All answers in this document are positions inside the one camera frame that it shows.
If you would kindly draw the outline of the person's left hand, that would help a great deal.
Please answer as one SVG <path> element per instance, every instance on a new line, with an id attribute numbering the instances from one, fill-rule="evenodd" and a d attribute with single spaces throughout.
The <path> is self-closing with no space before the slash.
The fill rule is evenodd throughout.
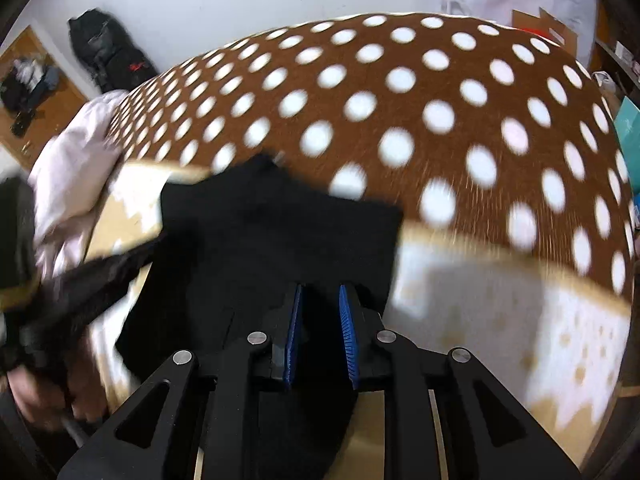
<path id="1" fill-rule="evenodd" d="M 89 337 L 78 342 L 67 355 L 68 391 L 72 407 L 65 407 L 63 391 L 58 386 L 32 374 L 24 366 L 11 370 L 8 384 L 15 404 L 26 422 L 33 427 L 58 431 L 63 429 L 62 413 L 72 413 L 81 422 L 97 422 L 107 411 L 105 390 Z"/>

